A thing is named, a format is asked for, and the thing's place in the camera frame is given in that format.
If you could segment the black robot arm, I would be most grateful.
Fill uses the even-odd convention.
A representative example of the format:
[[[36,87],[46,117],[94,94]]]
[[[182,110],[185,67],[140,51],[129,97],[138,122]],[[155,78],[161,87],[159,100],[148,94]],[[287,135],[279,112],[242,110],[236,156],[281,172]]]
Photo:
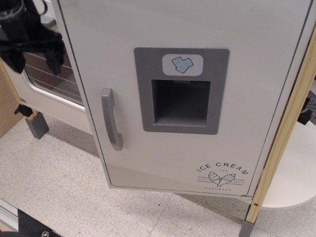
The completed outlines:
[[[31,0],[0,2],[0,57],[17,73],[26,64],[23,52],[43,53],[52,72],[61,73],[66,53],[62,35],[45,28],[40,16]]]

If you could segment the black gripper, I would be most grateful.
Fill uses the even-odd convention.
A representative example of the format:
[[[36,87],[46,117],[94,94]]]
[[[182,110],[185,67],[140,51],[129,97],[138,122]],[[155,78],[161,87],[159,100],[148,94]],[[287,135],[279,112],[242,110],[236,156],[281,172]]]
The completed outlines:
[[[24,52],[43,53],[54,75],[61,73],[64,64],[65,45],[62,35],[43,27],[31,41],[0,40],[0,57],[15,72],[22,73],[26,59]]]

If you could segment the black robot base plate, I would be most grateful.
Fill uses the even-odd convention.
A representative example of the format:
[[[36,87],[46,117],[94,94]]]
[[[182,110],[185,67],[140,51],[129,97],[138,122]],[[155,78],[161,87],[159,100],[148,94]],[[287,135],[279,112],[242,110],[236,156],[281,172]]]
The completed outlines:
[[[21,210],[0,212],[0,220],[17,231],[1,231],[1,237],[61,237],[59,233]]]

